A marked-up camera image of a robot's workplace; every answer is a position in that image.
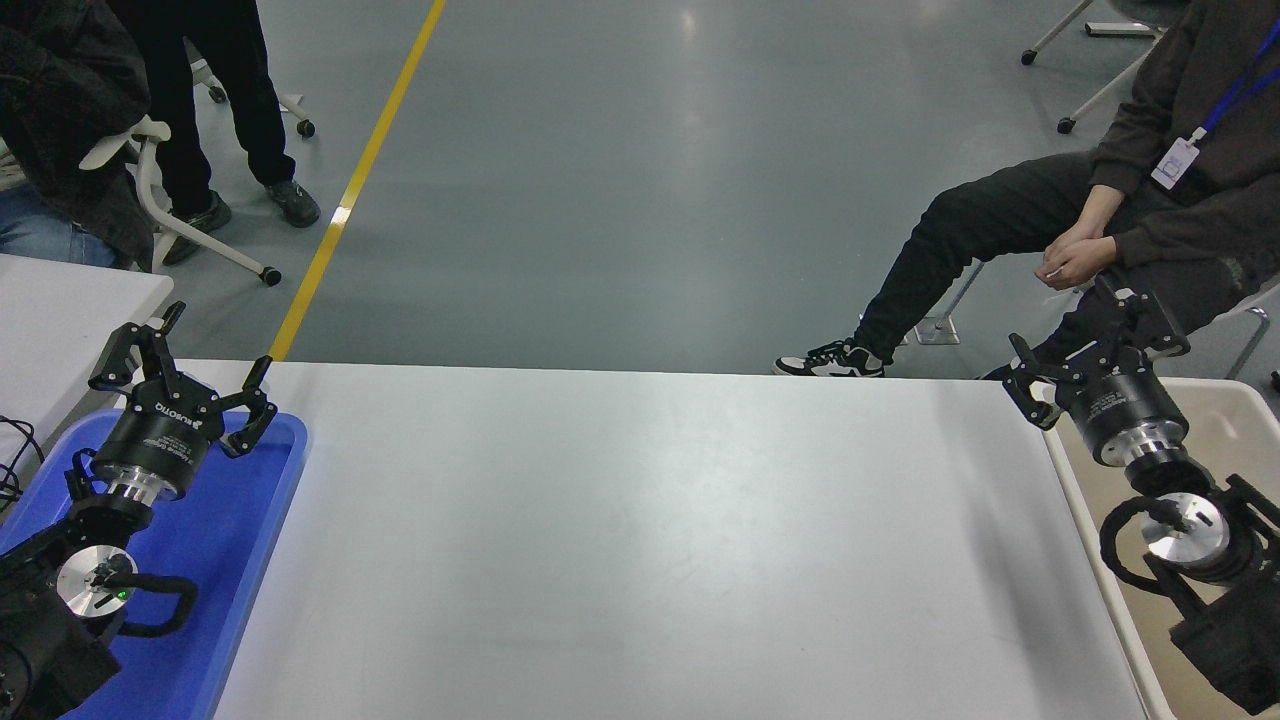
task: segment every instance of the hand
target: hand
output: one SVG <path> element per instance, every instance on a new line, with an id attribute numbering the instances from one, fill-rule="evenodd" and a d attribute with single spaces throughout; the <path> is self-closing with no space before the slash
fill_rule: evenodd
<path id="1" fill-rule="evenodd" d="M 1082 240 L 1094 240 L 1102 237 L 1102 228 L 1078 222 L 1044 249 L 1044 261 L 1048 263 L 1055 254 L 1062 252 L 1068 247 Z"/>
<path id="2" fill-rule="evenodd" d="M 1084 284 L 1116 260 L 1116 241 L 1111 236 L 1076 238 L 1065 249 L 1050 246 L 1050 250 L 1044 251 L 1044 264 L 1036 268 L 1036 277 L 1053 290 Z"/>

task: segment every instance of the blue lanyard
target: blue lanyard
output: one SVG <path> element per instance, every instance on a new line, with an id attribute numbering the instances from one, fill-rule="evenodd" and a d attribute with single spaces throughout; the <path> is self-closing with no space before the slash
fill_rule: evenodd
<path id="1" fill-rule="evenodd" d="M 1262 47 L 1258 47 L 1258 51 L 1253 54 L 1253 60 L 1249 61 L 1249 67 L 1245 68 L 1243 73 L 1240 73 L 1240 77 L 1235 78 L 1235 82 L 1231 83 L 1230 90 L 1228 90 L 1226 95 L 1224 95 L 1222 99 L 1217 101 L 1217 105 L 1215 105 L 1213 110 L 1208 114 L 1208 119 L 1204 120 L 1204 124 L 1201 126 L 1204 133 L 1211 132 L 1213 129 L 1213 126 L 1216 126 L 1217 122 L 1222 119 L 1222 115 L 1225 115 L 1228 110 L 1253 97 L 1258 92 L 1262 92 L 1263 88 L 1275 82 L 1277 78 L 1280 78 L 1280 68 L 1276 68 L 1270 73 L 1258 78 L 1249 87 L 1247 88 L 1244 87 L 1244 83 L 1248 82 L 1249 76 L 1253 74 L 1254 68 L 1258 67 L 1258 61 L 1262 59 L 1262 55 L 1266 54 L 1266 51 L 1270 50 L 1271 46 L 1276 44 L 1276 38 L 1280 38 L 1280 19 L 1277 19 L 1276 23 L 1271 26 L 1271 32 L 1267 35 L 1267 38 L 1262 41 Z"/>

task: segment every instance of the black sweatpants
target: black sweatpants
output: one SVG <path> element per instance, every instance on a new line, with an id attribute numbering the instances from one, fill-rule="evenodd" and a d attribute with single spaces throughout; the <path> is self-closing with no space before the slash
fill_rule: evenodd
<path id="1" fill-rule="evenodd" d="M 998 170 L 938 195 L 911 231 L 897 260 L 863 314 L 854 341 L 892 361 L 899 341 L 946 295 L 973 260 L 1007 252 L 1043 252 L 1079 218 L 1089 195 L 1088 152 L 1051 155 Z M 1126 199 L 1107 233 L 1133 228 L 1151 213 L 1176 210 L 1151 182 Z M 1155 291 L 1183 332 L 1207 325 L 1248 297 L 1276 272 L 1271 252 L 1249 258 L 1156 261 L 1125 268 L 1135 290 Z M 1061 363 L 1114 320 L 1114 302 L 1093 288 L 1036 348 Z"/>
<path id="2" fill-rule="evenodd" d="M 178 215 L 209 208 L 211 169 L 200 149 L 191 63 L 183 37 L 209 63 L 227 91 L 236 137 L 257 182 L 293 179 L 284 154 L 284 122 L 266 69 L 266 41 L 255 0 L 110 0 L 147 67 L 151 119 L 173 137 L 156 146 L 164 188 Z"/>

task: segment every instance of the white table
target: white table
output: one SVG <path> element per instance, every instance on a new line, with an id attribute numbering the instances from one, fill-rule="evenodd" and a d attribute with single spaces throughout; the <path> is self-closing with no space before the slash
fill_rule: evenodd
<path id="1" fill-rule="evenodd" d="M 179 369 L 229 392 L 248 364 Z M 996 383 L 268 386 L 311 451 L 218 720 L 1146 717 Z"/>
<path id="2" fill-rule="evenodd" d="M 172 290 L 165 275 L 0 255 L 0 414 L 45 445 L 88 392 L 111 332 L 145 323 Z M 20 443 L 0 427 L 0 462 Z"/>

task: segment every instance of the gray floor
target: gray floor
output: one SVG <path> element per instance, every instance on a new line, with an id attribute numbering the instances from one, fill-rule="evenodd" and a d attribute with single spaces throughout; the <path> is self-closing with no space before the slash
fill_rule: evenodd
<path id="1" fill-rule="evenodd" d="M 1070 3 L 454 0 L 346 225 L 288 360 L 765 373 L 852 331 L 938 191 L 1091 146 L 1057 118 L 1144 40 L 1088 38 L 1094 8 L 1019 63 Z M 273 77 L 303 94 L 298 179 L 338 205 L 430 3 L 261 4 Z M 266 352 L 324 222 L 296 231 L 200 94 L 227 242 L 274 288 L 202 254 L 173 269 L 179 355 Z M 963 345 L 901 348 L 899 377 L 973 377 L 1039 340 L 1066 297 L 1034 258 L 992 263 Z M 1221 377 L 1252 318 L 1193 336 L 1166 375 Z M 1262 388 L 1274 333 L 1242 379 Z"/>

